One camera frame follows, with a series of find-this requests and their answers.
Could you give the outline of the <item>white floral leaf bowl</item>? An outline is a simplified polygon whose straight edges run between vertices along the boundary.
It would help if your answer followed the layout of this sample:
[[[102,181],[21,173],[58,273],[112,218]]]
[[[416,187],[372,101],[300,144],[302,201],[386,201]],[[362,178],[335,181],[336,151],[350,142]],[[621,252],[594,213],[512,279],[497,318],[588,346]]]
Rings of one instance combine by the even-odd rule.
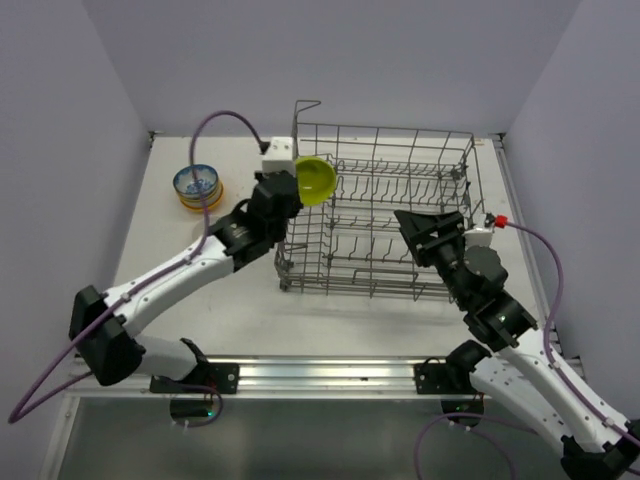
[[[177,191],[176,191],[176,195],[177,195],[177,196],[182,195],[182,196],[184,196],[184,197],[190,197],[190,198],[193,198],[193,197],[199,197],[199,198],[200,198],[201,196],[205,197],[205,196],[207,196],[207,195],[210,195],[212,192],[219,191],[219,190],[221,190],[222,188],[223,188],[223,186],[222,186],[221,184],[219,184],[219,185],[217,185],[217,186],[215,186],[215,187],[208,188],[208,189],[203,190],[202,192],[199,192],[199,191],[195,188],[195,186],[194,186],[194,185],[190,185],[190,187],[189,187],[189,189],[188,189],[187,191],[180,191],[180,190],[177,190]]]

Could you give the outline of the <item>lime green bowl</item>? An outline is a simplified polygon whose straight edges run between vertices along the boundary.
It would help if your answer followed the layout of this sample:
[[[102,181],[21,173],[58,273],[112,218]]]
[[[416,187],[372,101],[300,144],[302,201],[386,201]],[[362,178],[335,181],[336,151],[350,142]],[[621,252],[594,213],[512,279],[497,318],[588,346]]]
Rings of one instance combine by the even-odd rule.
[[[317,156],[299,157],[295,167],[299,198],[305,207],[320,205],[331,198],[337,174],[327,160]]]

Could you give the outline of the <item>white blue patterned bowl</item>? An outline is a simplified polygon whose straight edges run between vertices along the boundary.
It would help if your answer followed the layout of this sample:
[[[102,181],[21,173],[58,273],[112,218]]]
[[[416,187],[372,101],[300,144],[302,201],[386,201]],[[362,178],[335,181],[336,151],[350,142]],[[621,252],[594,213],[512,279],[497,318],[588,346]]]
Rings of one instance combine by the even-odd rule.
[[[187,191],[190,185],[202,192],[205,189],[219,185],[218,172],[212,166],[196,164],[179,170],[173,177],[172,185],[175,190]]]

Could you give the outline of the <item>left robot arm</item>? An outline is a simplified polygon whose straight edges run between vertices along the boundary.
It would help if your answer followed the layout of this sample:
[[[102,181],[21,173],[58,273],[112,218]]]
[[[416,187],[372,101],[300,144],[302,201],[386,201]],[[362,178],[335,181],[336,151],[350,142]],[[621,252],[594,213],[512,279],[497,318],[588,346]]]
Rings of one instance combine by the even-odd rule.
[[[193,393],[213,383],[204,353],[191,340],[169,342],[143,330],[187,296],[266,255],[284,239],[303,207],[297,178],[257,174],[250,198],[215,223],[183,252],[139,278],[103,293],[89,286],[74,299],[69,336],[102,386],[134,373],[173,381]]]

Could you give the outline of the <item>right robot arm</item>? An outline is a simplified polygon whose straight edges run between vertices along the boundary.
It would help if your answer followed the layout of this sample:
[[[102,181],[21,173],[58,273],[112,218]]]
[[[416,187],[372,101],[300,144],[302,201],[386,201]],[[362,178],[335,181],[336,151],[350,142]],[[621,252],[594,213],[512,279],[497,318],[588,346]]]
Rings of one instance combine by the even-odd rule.
[[[397,210],[414,263],[434,268],[472,337],[442,361],[414,366],[417,392],[486,394],[543,438],[571,479],[618,479],[639,458],[639,423],[602,399],[552,347],[540,324],[505,288],[491,240],[510,222],[487,215],[466,229],[461,213]]]

